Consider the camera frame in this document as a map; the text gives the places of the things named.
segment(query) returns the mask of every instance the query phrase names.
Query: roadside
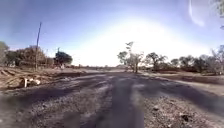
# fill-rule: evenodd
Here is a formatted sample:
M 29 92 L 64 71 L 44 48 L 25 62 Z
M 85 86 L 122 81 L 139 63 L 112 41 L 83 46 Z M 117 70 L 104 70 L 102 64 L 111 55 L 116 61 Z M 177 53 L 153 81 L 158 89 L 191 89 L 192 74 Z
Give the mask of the roadside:
M 187 84 L 205 91 L 215 93 L 216 95 L 224 96 L 224 77 L 223 76 L 199 76 L 198 74 L 160 74 L 160 73 L 145 73 L 141 74 L 149 77 L 154 77 L 161 80 L 174 81 L 181 84 Z

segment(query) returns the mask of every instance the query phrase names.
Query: gravel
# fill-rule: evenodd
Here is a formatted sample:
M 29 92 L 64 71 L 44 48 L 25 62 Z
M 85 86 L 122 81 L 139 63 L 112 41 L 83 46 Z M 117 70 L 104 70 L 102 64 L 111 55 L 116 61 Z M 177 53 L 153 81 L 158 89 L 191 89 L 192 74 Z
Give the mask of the gravel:
M 96 73 L 0 92 L 0 127 L 221 128 L 224 106 L 216 104 L 223 98 L 213 95 L 131 73 Z

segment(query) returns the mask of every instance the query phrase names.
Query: dirt shoulder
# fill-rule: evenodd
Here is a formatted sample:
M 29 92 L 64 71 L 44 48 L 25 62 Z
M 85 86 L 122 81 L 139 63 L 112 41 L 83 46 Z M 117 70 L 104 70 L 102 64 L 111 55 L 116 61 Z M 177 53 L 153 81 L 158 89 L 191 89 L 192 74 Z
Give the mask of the dirt shoulder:
M 224 76 L 202 76 L 201 74 L 185 73 L 185 72 L 176 74 L 149 73 L 148 75 L 186 82 L 197 82 L 197 83 L 215 84 L 215 85 L 224 84 Z

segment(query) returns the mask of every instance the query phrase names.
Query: utility pole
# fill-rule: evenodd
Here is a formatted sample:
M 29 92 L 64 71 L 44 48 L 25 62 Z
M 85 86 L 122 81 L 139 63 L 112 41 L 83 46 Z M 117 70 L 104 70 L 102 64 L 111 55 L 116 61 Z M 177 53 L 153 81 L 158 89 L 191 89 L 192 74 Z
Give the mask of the utility pole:
M 37 35 L 36 56 L 35 56 L 35 69 L 36 69 L 36 71 L 37 71 L 37 58 L 38 58 L 37 53 L 38 53 L 38 45 L 39 45 L 41 25 L 42 25 L 42 23 L 40 22 L 40 27 L 39 27 L 39 31 L 38 31 L 38 35 Z

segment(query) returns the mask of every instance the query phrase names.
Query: sky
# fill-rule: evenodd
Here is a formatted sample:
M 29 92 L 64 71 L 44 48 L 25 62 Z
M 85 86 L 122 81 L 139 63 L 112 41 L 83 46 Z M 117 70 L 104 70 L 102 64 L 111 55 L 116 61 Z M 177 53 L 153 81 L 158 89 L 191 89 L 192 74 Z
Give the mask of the sky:
M 211 0 L 0 0 L 0 40 L 11 50 L 36 44 L 73 64 L 116 66 L 125 43 L 169 59 L 210 54 L 224 44 L 223 20 Z

